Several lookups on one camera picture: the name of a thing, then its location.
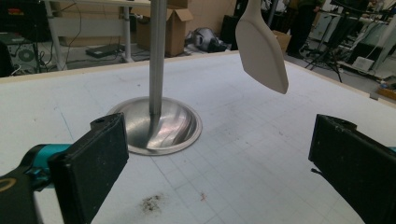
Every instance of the white table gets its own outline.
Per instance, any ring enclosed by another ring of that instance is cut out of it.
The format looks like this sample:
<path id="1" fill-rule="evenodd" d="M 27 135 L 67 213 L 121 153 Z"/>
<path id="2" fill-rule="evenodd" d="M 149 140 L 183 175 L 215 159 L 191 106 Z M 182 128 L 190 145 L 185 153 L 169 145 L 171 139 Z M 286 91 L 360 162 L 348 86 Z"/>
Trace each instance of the white table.
<path id="1" fill-rule="evenodd" d="M 287 71 L 282 95 L 246 75 L 236 53 L 166 60 L 163 96 L 192 106 L 202 135 L 177 154 L 131 154 L 93 223 L 362 223 L 310 172 L 316 114 L 396 146 L 396 109 L 293 64 Z M 31 147 L 74 143 L 114 105 L 148 95 L 148 74 L 144 62 L 1 78 L 0 175 Z M 154 195 L 161 211 L 144 213 Z M 45 223 L 63 223 L 54 190 L 36 197 Z"/>
<path id="2" fill-rule="evenodd" d="M 53 45 L 56 53 L 56 65 L 58 70 L 67 70 L 66 61 L 61 52 L 59 36 L 114 36 L 123 35 L 125 38 L 125 62 L 132 62 L 131 58 L 131 34 L 129 21 L 129 7 L 150 7 L 149 0 L 45 0 L 49 28 L 52 36 Z M 86 20 L 54 17 L 50 2 L 68 2 L 70 4 L 94 4 L 123 7 L 123 21 L 121 20 Z"/>

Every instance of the circular metal base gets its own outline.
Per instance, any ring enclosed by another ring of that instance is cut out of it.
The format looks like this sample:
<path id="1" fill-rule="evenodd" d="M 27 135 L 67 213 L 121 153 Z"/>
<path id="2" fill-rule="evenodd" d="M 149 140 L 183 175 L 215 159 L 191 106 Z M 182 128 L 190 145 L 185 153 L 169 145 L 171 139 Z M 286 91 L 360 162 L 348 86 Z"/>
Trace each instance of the circular metal base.
<path id="1" fill-rule="evenodd" d="M 179 101 L 163 98 L 161 115 L 150 115 L 149 98 L 122 102 L 108 114 L 123 113 L 129 151 L 157 156 L 178 152 L 198 139 L 202 122 L 198 114 Z"/>

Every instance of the wall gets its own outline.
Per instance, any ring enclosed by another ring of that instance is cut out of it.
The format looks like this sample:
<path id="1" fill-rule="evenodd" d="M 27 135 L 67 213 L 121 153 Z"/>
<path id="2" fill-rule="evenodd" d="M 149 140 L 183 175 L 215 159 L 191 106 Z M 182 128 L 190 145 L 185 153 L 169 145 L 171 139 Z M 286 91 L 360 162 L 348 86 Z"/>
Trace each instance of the wall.
<path id="1" fill-rule="evenodd" d="M 186 34 L 208 27 L 219 35 L 224 15 L 233 15 L 235 4 L 236 0 L 189 0 L 189 10 L 194 19 L 187 22 Z"/>

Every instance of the white paddle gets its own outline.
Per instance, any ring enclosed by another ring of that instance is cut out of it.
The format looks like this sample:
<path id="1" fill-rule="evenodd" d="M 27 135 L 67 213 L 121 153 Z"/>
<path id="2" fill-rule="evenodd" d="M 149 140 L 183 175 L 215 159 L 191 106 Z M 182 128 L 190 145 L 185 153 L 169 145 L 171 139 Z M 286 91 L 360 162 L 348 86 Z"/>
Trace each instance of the white paddle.
<path id="1" fill-rule="evenodd" d="M 285 94 L 288 76 L 282 51 L 261 14 L 262 0 L 249 0 L 236 25 L 236 42 L 245 72 L 262 85 Z"/>

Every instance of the metal base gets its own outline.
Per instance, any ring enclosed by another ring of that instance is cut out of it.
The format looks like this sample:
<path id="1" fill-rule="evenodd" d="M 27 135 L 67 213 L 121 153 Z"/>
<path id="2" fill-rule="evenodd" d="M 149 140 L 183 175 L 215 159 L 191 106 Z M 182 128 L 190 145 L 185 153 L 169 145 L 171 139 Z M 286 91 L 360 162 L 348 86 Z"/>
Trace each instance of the metal base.
<path id="1" fill-rule="evenodd" d="M 140 97 L 116 105 L 108 113 L 123 113 L 129 151 L 158 156 L 178 152 L 198 139 L 202 122 L 183 103 L 163 98 L 161 115 L 150 115 L 149 98 Z"/>

